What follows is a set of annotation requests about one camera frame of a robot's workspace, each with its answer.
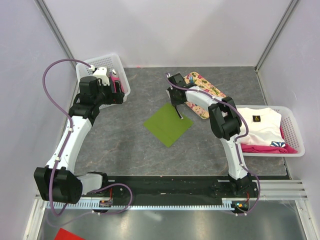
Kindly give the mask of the green paper napkin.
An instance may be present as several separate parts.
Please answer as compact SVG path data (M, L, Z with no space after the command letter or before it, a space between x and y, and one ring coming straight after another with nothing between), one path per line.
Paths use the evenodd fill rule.
M143 125L167 148L174 144L192 125L193 121L183 115L180 118L175 108L166 103Z

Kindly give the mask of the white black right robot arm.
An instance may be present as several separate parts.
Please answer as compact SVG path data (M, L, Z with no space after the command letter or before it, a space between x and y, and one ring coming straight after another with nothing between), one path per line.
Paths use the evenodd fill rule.
M259 195L260 187L252 181L241 149L240 139L249 134L249 127L238 112L235 102L231 97L218 97L202 90L195 83L186 83L181 74L166 74L170 84L167 94L171 105L180 119L178 106L190 102L207 109L210 127L220 139L225 151L228 164L228 189L235 197L249 194L251 197Z

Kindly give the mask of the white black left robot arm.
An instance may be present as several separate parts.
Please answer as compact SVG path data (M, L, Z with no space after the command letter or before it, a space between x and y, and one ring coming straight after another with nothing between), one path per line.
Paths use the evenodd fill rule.
M51 159L34 172L43 200L76 204L83 195L92 191L99 197L109 193L110 185L105 173L91 171L76 176L74 171L79 151L100 113L100 106L122 104L124 96L120 88L113 90L107 76L90 75L80 79L79 93L68 111L71 121Z

